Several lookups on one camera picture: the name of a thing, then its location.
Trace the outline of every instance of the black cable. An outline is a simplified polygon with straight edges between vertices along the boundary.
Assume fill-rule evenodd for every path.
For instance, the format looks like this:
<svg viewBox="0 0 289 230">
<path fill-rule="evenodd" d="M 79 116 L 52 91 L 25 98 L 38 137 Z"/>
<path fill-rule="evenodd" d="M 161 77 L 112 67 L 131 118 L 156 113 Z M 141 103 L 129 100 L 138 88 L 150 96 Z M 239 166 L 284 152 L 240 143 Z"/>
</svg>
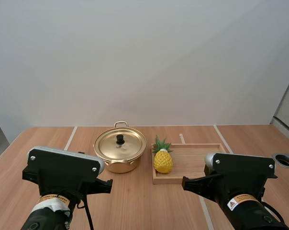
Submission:
<svg viewBox="0 0 289 230">
<path fill-rule="evenodd" d="M 283 217 L 269 204 L 267 204 L 266 202 L 262 201 L 261 204 L 265 207 L 267 207 L 268 209 L 270 209 L 280 220 L 281 223 L 285 224 Z"/>
<path fill-rule="evenodd" d="M 90 215 L 90 211 L 89 211 L 89 208 L 88 208 L 88 203 L 87 203 L 87 191 L 88 191 L 88 189 L 89 189 L 89 185 L 88 185 L 88 187 L 87 187 L 86 194 L 85 194 L 85 195 L 82 195 L 81 193 L 79 193 L 79 192 L 77 192 L 77 191 L 73 191 L 73 190 L 64 188 L 64 189 L 62 189 L 62 190 L 57 194 L 56 197 L 58 197 L 63 191 L 66 190 L 66 191 L 69 192 L 70 194 L 72 194 L 72 195 L 76 196 L 78 199 L 82 200 L 83 203 L 84 203 L 84 206 L 79 207 L 79 206 L 78 206 L 79 204 L 77 204 L 77 207 L 78 207 L 78 209 L 85 208 L 85 211 L 86 211 L 86 214 L 87 214 L 87 218 L 88 218 L 88 222 L 89 222 L 89 226 L 90 226 L 90 230 L 94 230 L 94 228 L 93 228 L 93 223 L 92 223 L 92 219 L 91 219 L 91 215 Z"/>
<path fill-rule="evenodd" d="M 280 122 L 286 129 L 289 130 L 289 126 L 286 125 L 281 119 L 279 119 L 278 117 L 276 116 L 273 116 L 274 119 L 276 119 L 278 122 Z"/>
<path fill-rule="evenodd" d="M 87 196 L 84 196 L 83 202 L 84 202 L 85 211 L 86 211 L 86 214 L 87 214 L 90 230 L 94 230 L 93 229 L 93 223 L 92 223 L 91 215 L 90 215 L 90 211 L 89 211 L 89 208 L 88 208 Z"/>
</svg>

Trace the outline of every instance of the white line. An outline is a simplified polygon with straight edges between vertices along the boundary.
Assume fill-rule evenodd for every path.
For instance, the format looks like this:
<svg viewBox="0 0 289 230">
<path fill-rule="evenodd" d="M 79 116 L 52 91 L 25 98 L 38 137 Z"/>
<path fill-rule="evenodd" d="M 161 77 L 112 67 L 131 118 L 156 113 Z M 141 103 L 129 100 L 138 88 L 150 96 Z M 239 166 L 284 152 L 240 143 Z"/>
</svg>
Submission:
<svg viewBox="0 0 289 230">
<path fill-rule="evenodd" d="M 179 134 L 180 138 L 181 138 L 181 141 L 182 141 L 182 144 L 186 144 L 185 140 L 184 140 L 184 137 L 183 137 L 183 134 Z"/>
<path fill-rule="evenodd" d="M 70 138 L 69 138 L 69 140 L 68 140 L 68 142 L 67 142 L 66 147 L 64 148 L 64 150 L 68 150 L 69 145 L 70 145 L 70 143 L 71 143 L 71 141 L 72 141 L 72 138 L 73 138 L 74 134 L 76 133 L 77 128 L 78 128 L 77 126 L 74 127 L 74 129 L 73 129 L 73 131 L 72 131 L 72 133 L 71 133 L 71 135 L 70 135 Z"/>
<path fill-rule="evenodd" d="M 182 144 L 185 144 L 185 139 L 184 139 L 183 134 L 180 133 L 179 136 L 181 137 Z M 200 203 L 201 203 L 201 206 L 203 209 L 203 213 L 204 213 L 204 216 L 206 219 L 207 227 L 209 230 L 214 230 L 213 225 L 212 225 L 212 221 L 211 221 L 211 217 L 210 217 L 210 213 L 208 212 L 205 200 L 202 196 L 199 196 L 199 200 L 200 200 Z"/>
<path fill-rule="evenodd" d="M 218 133 L 219 137 L 221 138 L 221 140 L 223 141 L 224 145 L 226 146 L 226 148 L 228 149 L 228 151 L 230 152 L 230 154 L 234 154 L 233 151 L 231 150 L 230 146 L 227 144 L 226 140 L 224 139 L 224 137 L 222 136 L 221 132 L 219 131 L 219 129 L 217 128 L 216 125 L 213 125 L 213 127 L 215 128 L 216 132 Z"/>
</svg>

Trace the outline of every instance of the wooden table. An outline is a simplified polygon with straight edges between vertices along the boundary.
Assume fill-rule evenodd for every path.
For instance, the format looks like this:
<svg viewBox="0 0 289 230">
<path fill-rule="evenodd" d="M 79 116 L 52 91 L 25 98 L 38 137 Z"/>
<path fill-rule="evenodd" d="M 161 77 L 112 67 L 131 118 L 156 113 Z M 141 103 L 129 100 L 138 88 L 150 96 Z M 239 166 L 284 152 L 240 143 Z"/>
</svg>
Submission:
<svg viewBox="0 0 289 230">
<path fill-rule="evenodd" d="M 95 155 L 93 143 L 109 127 L 78 127 L 69 151 Z M 22 180 L 26 154 L 34 146 L 64 149 L 73 127 L 35 127 L 22 132 L 0 157 L 0 230 L 20 229 L 39 199 L 38 186 Z M 271 125 L 137 127 L 147 139 L 140 165 L 115 174 L 104 171 L 99 178 L 113 179 L 111 194 L 89 195 L 96 230 L 229 230 L 233 229 L 212 201 L 201 204 L 196 194 L 181 185 L 153 185 L 150 145 L 155 135 L 172 143 L 222 143 L 227 152 L 271 157 L 289 153 L 289 140 Z M 276 169 L 278 179 L 266 183 L 264 200 L 276 208 L 289 226 L 289 169 Z M 71 230 L 89 230 L 85 211 L 75 210 Z"/>
</svg>

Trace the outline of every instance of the warning label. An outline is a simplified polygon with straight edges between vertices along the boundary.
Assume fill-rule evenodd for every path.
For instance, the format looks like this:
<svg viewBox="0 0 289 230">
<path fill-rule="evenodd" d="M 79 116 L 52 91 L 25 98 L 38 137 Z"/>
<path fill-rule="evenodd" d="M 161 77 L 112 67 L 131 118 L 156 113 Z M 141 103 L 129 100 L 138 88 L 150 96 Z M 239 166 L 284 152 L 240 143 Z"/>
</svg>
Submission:
<svg viewBox="0 0 289 230">
<path fill-rule="evenodd" d="M 248 200 L 254 200 L 257 201 L 256 198 L 252 195 L 249 194 L 240 194 L 235 196 L 234 198 L 232 198 L 228 203 L 227 206 L 229 207 L 229 209 L 231 211 L 233 211 L 240 203 L 244 202 L 244 201 L 248 201 Z"/>
<path fill-rule="evenodd" d="M 55 195 L 55 194 L 45 195 L 45 196 L 42 196 L 37 203 L 39 204 L 40 202 L 43 202 L 43 201 L 45 201 L 45 200 L 52 199 L 52 198 L 55 198 L 55 197 L 57 197 L 57 195 Z M 63 197 L 63 196 L 61 196 L 61 195 L 59 195 L 58 198 L 59 198 L 62 202 L 64 202 L 64 204 L 65 204 L 66 206 L 69 205 L 70 201 L 69 201 L 67 198 L 65 198 L 65 197 Z"/>
</svg>

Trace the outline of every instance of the yellow pineapple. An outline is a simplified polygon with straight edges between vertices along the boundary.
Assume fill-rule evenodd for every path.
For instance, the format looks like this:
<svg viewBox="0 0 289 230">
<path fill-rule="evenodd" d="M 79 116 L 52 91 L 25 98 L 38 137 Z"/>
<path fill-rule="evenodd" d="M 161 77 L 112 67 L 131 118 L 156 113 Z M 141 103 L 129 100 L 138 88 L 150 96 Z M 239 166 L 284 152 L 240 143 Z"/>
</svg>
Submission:
<svg viewBox="0 0 289 230">
<path fill-rule="evenodd" d="M 163 139 L 161 142 L 156 136 L 155 142 L 156 142 L 156 149 L 153 149 L 153 152 L 156 153 L 154 157 L 154 168 L 159 173 L 169 173 L 172 170 L 173 162 L 170 156 L 170 146 L 171 143 L 165 143 L 166 138 Z"/>
</svg>

